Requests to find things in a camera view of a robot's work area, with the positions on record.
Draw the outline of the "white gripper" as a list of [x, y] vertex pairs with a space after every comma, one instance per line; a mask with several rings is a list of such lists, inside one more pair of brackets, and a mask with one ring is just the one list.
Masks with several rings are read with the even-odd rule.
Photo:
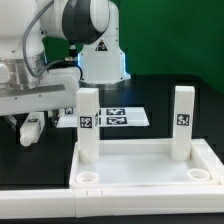
[[0, 116], [13, 130], [17, 129], [14, 114], [48, 111], [52, 127], [58, 125], [59, 111], [76, 105], [75, 94], [79, 89], [81, 72], [77, 67], [50, 70], [40, 85], [28, 90], [0, 90]]

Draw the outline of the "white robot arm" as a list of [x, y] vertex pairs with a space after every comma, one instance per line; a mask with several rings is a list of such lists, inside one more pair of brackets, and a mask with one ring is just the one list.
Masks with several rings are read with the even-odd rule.
[[76, 106], [80, 87], [127, 83], [111, 0], [0, 0], [0, 117]]

